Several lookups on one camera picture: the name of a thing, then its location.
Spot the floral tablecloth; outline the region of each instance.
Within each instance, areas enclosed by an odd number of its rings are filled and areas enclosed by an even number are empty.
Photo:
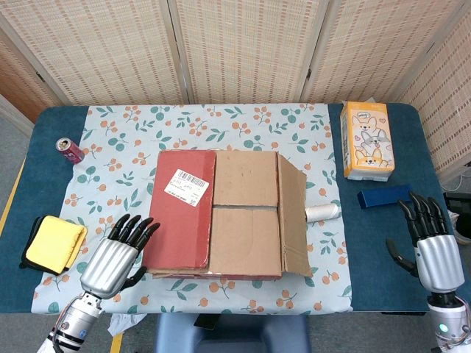
[[[307,174],[307,205],[340,204],[326,104],[90,107],[79,146],[85,159],[74,166],[60,217],[86,226],[88,234],[73,268],[58,277],[43,275],[32,301],[34,313],[58,313],[82,292],[80,274],[119,217],[149,214],[157,155],[164,149],[279,151]],[[307,250],[312,277],[230,281],[153,279],[146,274],[102,307],[130,314],[351,310],[342,219],[311,224]]]

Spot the pink can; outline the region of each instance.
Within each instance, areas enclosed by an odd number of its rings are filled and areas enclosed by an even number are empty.
[[[70,138],[60,138],[56,142],[56,150],[64,155],[73,164],[83,161],[85,153]]]

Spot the blue foam block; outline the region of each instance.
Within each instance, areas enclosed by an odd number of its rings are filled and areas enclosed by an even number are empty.
[[[358,193],[358,202],[360,202],[361,208],[396,204],[398,200],[409,202],[411,201],[410,190],[409,184],[362,190]]]

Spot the robotic hand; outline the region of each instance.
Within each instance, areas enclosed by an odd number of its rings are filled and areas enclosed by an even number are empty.
[[[433,353],[471,352],[471,312],[468,303],[455,295],[464,283],[458,245],[448,234],[446,218],[432,198],[424,199],[410,192],[412,211],[403,201],[399,205],[406,216],[414,246],[415,263],[400,255],[392,239],[386,246],[394,261],[431,292],[428,297],[438,347]]]
[[[122,216],[108,238],[102,240],[80,277],[85,292],[72,299],[61,312],[38,353],[78,351],[102,312],[102,300],[113,298],[120,291],[132,287],[146,273],[146,268],[140,267],[132,277],[127,278],[135,259],[160,224],[155,223],[147,228],[154,220],[147,218],[131,233],[141,216],[137,215],[127,222],[129,218],[129,214]]]

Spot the white roll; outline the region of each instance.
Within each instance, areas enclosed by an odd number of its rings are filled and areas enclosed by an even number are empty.
[[[336,204],[320,204],[318,206],[306,207],[306,221],[313,223],[337,218],[340,215],[340,207]]]

